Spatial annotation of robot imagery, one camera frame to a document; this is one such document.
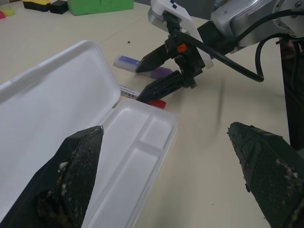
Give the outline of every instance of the open plastic case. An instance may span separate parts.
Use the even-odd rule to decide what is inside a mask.
[[[127,99],[100,47],[82,41],[0,86],[0,221],[63,140],[103,125],[83,228],[131,228],[176,133],[176,118]]]

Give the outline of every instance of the white table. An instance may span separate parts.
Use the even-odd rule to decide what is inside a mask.
[[[0,20],[0,83],[89,39],[98,42],[108,64],[118,55],[141,59],[163,44],[167,34],[149,24],[149,7],[72,16],[25,10]],[[205,22],[194,19],[196,26]],[[230,58],[255,70],[256,46]],[[198,87],[166,97],[166,110],[179,120],[176,142],[136,223],[137,228],[268,228],[252,194],[247,193],[229,137],[234,122],[254,125],[289,141],[279,47],[262,52],[265,81],[256,83],[218,61],[196,77]],[[178,69],[173,61],[166,67]],[[142,90],[152,80],[111,67],[118,83]]]

